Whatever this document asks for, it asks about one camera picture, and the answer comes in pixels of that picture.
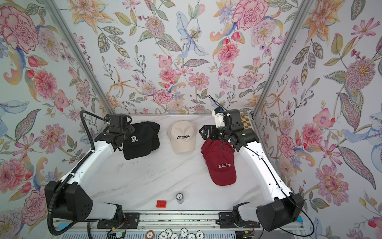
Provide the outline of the red cap back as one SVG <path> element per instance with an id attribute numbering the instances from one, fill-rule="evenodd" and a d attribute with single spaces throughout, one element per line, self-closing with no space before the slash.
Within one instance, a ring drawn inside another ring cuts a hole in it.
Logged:
<path id="1" fill-rule="evenodd" d="M 218 186 L 229 186 L 236 182 L 237 175 L 234 165 L 234 148 L 232 147 L 233 156 L 222 158 L 218 161 L 206 162 L 210 177 L 214 184 Z"/>

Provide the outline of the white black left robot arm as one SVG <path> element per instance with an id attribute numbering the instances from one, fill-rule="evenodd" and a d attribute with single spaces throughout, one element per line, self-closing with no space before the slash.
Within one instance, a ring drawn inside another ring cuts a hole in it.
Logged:
<path id="1" fill-rule="evenodd" d="M 74 168 L 58 181 L 50 181 L 45 187 L 48 220 L 64 219 L 73 222 L 108 220 L 123 222 L 122 206 L 112 203 L 95 203 L 87 194 L 96 172 L 116 150 L 121 150 L 124 141 L 135 131 L 131 117 L 107 115 L 103 118 L 106 128 L 93 137 L 86 122 L 83 127 L 91 148 Z"/>

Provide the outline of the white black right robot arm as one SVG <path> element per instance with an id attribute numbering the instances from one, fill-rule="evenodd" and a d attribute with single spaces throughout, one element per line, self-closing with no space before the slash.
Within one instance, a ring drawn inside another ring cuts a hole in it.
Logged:
<path id="1" fill-rule="evenodd" d="M 304 200 L 300 194 L 292 193 L 280 179 L 252 129 L 233 130 L 231 126 L 204 125 L 199 133 L 204 140 L 230 143 L 248 163 L 260 185 L 265 203 L 258 206 L 250 202 L 235 205 L 232 213 L 236 220 L 257 222 L 267 232 L 281 229 L 297 220 Z"/>

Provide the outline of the red cap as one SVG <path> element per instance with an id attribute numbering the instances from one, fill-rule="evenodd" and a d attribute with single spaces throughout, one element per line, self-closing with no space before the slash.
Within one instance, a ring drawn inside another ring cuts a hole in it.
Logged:
<path id="1" fill-rule="evenodd" d="M 236 182 L 237 175 L 234 165 L 234 148 L 232 147 L 233 156 L 222 158 L 218 161 L 206 162 L 210 177 L 214 184 L 218 186 L 229 186 Z"/>
<path id="2" fill-rule="evenodd" d="M 223 148 L 219 147 L 210 147 L 207 150 L 201 151 L 203 157 L 205 158 L 206 162 L 213 162 L 221 160 L 222 158 L 229 158 L 233 156 L 233 151 L 231 150 L 224 150 Z"/>
<path id="3" fill-rule="evenodd" d="M 231 150 L 232 149 L 232 146 L 228 142 L 225 142 L 222 140 L 211 140 L 208 138 L 204 142 L 204 144 L 202 145 L 201 150 L 202 151 L 207 150 L 210 147 L 219 147 L 219 148 L 223 148 L 224 150 Z"/>

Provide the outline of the black cap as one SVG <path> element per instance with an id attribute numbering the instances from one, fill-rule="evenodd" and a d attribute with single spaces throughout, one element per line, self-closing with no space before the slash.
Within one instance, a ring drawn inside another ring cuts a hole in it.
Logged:
<path id="1" fill-rule="evenodd" d="M 133 123 L 134 133 L 123 143 L 123 155 L 126 160 L 144 157 L 152 152 L 154 131 L 143 123 Z"/>
<path id="2" fill-rule="evenodd" d="M 160 140 L 159 140 L 159 136 L 158 136 L 158 133 L 160 131 L 160 125 L 156 122 L 152 122 L 152 121 L 142 121 L 143 124 L 145 125 L 148 125 L 152 128 L 152 130 L 154 131 L 153 133 L 153 136 L 152 136 L 152 151 L 156 150 L 159 148 L 160 146 Z"/>

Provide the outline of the cream cap front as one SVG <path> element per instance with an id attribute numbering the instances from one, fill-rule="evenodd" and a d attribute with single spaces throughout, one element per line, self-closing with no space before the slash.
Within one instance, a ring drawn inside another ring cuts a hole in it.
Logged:
<path id="1" fill-rule="evenodd" d="M 196 126 L 186 120 L 177 121 L 167 130 L 172 150 L 175 153 L 185 153 L 195 150 Z"/>

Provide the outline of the black cap front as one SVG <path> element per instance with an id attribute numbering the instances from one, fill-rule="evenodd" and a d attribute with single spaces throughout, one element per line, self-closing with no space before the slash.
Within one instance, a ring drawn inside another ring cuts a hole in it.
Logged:
<path id="1" fill-rule="evenodd" d="M 152 152 L 154 131 L 143 123 L 133 123 L 134 133 L 123 143 L 123 155 L 126 160 L 144 157 Z"/>

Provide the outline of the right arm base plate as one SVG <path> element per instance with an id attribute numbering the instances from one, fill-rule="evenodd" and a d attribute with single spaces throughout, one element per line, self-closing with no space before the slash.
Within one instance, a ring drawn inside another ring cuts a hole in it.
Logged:
<path id="1" fill-rule="evenodd" d="M 257 229 L 261 227 L 258 222 L 243 220 L 238 213 L 234 211 L 219 212 L 216 224 L 218 224 L 221 229 Z"/>

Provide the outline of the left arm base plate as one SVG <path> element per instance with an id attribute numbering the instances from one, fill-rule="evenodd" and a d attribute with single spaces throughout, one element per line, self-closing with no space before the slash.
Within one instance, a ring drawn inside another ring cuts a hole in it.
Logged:
<path id="1" fill-rule="evenodd" d="M 111 220 L 100 220 L 97 223 L 97 229 L 137 229 L 140 213 L 124 213 L 124 216 L 117 216 Z"/>

